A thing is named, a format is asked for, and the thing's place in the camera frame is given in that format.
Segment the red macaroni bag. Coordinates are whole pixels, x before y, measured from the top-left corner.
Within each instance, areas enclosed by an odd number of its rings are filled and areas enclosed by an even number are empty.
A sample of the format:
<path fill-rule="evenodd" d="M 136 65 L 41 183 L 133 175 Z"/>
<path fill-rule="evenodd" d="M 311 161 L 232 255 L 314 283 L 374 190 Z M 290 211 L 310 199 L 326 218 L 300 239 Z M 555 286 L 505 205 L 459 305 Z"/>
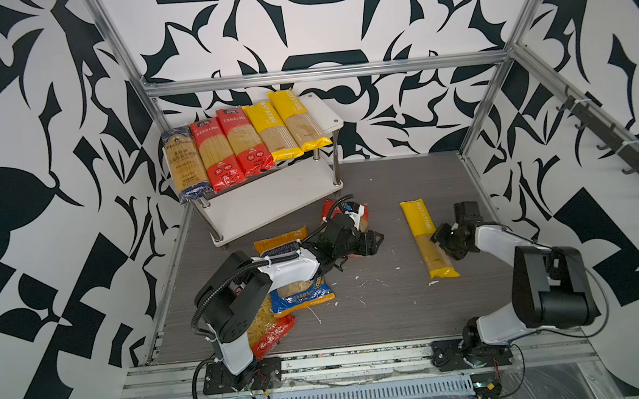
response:
<path fill-rule="evenodd" d="M 288 314 L 277 318 L 271 309 L 262 309 L 254 319 L 248 332 L 253 356 L 261 360 L 295 327 L 296 318 Z"/>
<path fill-rule="evenodd" d="M 323 209 L 322 209 L 322 220 L 323 222 L 328 221 L 331 217 L 335 217 L 335 215 L 347 215 L 344 213 L 344 207 L 346 204 L 350 203 L 350 202 L 356 202 L 353 197 L 348 196 L 346 199 L 342 200 L 337 200 L 336 202 L 333 202 L 332 200 L 325 200 L 325 203 L 323 205 Z"/>

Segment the yellow pastatime spaghetti pack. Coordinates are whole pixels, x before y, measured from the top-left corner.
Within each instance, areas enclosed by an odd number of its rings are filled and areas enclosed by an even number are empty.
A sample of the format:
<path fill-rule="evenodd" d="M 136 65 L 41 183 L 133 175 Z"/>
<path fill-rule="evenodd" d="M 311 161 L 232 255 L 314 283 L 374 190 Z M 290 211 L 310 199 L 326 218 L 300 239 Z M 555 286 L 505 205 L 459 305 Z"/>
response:
<path fill-rule="evenodd" d="M 332 144 L 318 121 L 310 115 L 301 99 L 291 89 L 269 93 L 268 98 L 303 151 L 319 150 Z"/>
<path fill-rule="evenodd" d="M 450 258 L 432 240 L 432 236 L 436 233 L 436 227 L 424 201 L 422 199 L 405 201 L 401 202 L 400 207 L 430 278 L 438 280 L 439 278 L 460 277 L 460 273 L 454 268 Z"/>
<path fill-rule="evenodd" d="M 270 101 L 244 106 L 243 111 L 258 132 L 276 162 L 289 161 L 304 155 L 304 151 L 287 129 Z"/>

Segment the blue orecchiette pasta bag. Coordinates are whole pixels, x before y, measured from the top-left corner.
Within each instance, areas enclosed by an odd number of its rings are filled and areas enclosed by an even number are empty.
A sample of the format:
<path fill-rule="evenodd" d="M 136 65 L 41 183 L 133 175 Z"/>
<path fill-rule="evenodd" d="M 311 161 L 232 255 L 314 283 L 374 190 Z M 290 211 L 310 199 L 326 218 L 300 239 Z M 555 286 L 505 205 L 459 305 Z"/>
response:
<path fill-rule="evenodd" d="M 260 255 L 269 251 L 280 251 L 282 248 L 292 247 L 298 241 L 302 241 L 308 234 L 307 227 L 302 227 L 278 237 L 258 240 L 253 243 L 253 247 Z M 275 317 L 283 318 L 300 309 L 324 304 L 334 298 L 335 294 L 321 276 L 308 282 L 295 282 L 272 291 L 270 293 L 271 311 Z"/>

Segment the yellow Pastatime spaghetti pack front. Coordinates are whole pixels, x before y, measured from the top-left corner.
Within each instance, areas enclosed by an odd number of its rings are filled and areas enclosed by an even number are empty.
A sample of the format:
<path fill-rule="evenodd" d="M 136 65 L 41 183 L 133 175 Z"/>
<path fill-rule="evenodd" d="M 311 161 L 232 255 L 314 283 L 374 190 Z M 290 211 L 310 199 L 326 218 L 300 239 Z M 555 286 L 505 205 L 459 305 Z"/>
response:
<path fill-rule="evenodd" d="M 244 106 L 243 111 L 258 132 L 276 162 L 289 161 L 304 155 L 304 151 L 287 129 L 270 101 Z"/>

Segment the red spaghetti pack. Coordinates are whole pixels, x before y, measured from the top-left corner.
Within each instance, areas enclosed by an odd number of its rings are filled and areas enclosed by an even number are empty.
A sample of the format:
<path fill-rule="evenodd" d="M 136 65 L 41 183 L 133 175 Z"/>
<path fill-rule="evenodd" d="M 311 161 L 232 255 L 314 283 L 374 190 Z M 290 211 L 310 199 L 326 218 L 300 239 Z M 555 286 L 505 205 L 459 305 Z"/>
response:
<path fill-rule="evenodd" d="M 216 193 L 247 179 L 218 119 L 214 117 L 192 123 L 190 130 Z"/>
<path fill-rule="evenodd" d="M 228 139 L 237 161 L 248 177 L 276 167 L 273 156 L 259 133 L 240 108 L 220 109 L 217 113 L 220 128 Z"/>

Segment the blue gold spaghetti pack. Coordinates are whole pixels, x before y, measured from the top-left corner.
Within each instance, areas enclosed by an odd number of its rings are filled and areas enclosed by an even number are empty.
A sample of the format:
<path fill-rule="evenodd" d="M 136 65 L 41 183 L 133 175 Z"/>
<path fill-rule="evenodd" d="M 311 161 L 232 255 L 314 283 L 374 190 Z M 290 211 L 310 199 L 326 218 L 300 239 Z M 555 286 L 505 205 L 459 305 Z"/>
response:
<path fill-rule="evenodd" d="M 161 139 L 180 201 L 195 201 L 212 193 L 213 188 L 190 127 L 179 126 L 164 131 Z"/>

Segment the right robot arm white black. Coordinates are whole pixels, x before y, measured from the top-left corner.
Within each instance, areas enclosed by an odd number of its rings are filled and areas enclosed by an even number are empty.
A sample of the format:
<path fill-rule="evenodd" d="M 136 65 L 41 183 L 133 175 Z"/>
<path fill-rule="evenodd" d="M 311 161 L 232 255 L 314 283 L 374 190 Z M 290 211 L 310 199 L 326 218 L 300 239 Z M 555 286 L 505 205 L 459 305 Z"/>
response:
<path fill-rule="evenodd" d="M 594 277 L 578 249 L 540 244 L 488 222 L 475 201 L 457 203 L 454 209 L 455 223 L 437 227 L 430 240 L 453 261 L 483 252 L 512 268 L 510 303 L 468 321 L 462 352 L 507 346 L 542 331 L 559 334 L 600 317 L 590 284 Z"/>

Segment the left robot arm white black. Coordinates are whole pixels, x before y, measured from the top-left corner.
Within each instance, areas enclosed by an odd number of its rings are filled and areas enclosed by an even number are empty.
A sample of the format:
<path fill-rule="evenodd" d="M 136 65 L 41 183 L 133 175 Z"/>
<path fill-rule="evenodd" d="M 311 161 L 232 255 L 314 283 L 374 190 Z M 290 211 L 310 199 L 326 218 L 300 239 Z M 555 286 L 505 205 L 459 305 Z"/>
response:
<path fill-rule="evenodd" d="M 269 293 L 341 269 L 351 256 L 373 256 L 384 237 L 361 231 L 350 215 L 337 214 L 280 254 L 254 258 L 234 252 L 197 293 L 192 333 L 208 338 L 224 370 L 239 377 L 255 361 L 248 331 Z"/>

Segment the white two-tier shelf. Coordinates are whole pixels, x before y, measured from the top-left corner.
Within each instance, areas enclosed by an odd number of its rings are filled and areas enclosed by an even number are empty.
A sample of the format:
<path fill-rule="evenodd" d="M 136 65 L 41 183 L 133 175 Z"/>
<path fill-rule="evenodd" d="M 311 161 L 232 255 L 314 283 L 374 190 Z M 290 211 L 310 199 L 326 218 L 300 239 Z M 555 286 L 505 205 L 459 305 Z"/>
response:
<path fill-rule="evenodd" d="M 301 101 L 333 143 L 195 202 L 193 210 L 218 248 L 343 189 L 338 144 L 343 117 L 314 93 L 304 94 Z"/>

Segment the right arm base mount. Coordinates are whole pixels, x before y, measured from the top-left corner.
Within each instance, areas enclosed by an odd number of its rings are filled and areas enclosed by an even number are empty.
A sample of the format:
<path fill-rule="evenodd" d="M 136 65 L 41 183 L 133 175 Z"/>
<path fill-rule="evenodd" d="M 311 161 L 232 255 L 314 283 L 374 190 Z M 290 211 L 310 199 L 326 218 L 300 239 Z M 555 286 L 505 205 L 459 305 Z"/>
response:
<path fill-rule="evenodd" d="M 470 319 L 458 340 L 437 340 L 430 344 L 432 365 L 441 372 L 495 368 L 511 365 L 513 353 L 506 345 L 485 344 L 478 333 L 476 318 Z"/>

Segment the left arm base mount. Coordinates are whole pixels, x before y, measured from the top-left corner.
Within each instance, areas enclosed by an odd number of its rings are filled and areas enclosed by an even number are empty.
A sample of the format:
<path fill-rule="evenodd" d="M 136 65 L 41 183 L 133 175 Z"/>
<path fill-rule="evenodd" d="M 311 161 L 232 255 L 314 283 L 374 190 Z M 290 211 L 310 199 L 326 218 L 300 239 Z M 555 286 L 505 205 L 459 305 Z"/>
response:
<path fill-rule="evenodd" d="M 253 361 L 239 375 L 234 375 L 222 362 L 210 363 L 205 368 L 203 394 L 218 395 L 243 390 L 261 390 L 275 387 L 281 381 L 282 358 L 263 358 Z"/>

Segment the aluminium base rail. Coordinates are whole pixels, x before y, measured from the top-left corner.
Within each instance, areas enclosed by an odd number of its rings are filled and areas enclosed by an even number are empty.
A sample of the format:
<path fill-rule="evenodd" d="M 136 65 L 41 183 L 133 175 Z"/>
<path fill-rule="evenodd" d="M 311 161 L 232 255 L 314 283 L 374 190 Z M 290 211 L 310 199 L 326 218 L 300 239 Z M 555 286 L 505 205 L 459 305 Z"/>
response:
<path fill-rule="evenodd" d="M 598 361 L 595 348 L 578 339 L 579 334 L 536 334 L 517 340 L 514 351 L 523 352 L 531 367 Z M 281 386 L 298 388 L 429 376 L 437 372 L 432 343 L 427 339 L 280 354 L 275 378 Z M 195 363 L 185 362 L 130 369 L 120 399 L 189 399 L 195 368 Z"/>

